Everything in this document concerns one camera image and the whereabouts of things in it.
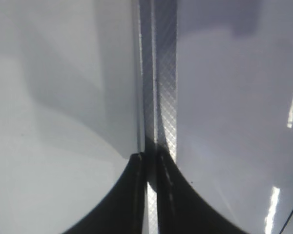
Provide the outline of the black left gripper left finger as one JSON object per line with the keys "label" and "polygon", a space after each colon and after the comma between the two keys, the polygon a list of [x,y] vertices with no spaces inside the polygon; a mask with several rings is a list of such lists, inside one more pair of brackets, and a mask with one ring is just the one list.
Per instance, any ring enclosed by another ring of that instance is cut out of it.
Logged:
{"label": "black left gripper left finger", "polygon": [[109,193],[65,233],[141,234],[146,183],[146,156],[144,153],[132,154],[126,168]]}

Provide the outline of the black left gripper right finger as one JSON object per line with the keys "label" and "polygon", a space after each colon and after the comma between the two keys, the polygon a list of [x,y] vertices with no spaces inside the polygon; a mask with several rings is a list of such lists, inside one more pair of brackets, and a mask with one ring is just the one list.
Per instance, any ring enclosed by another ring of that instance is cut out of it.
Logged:
{"label": "black left gripper right finger", "polygon": [[206,203],[189,185],[170,154],[156,159],[157,210],[161,234],[244,234]]}

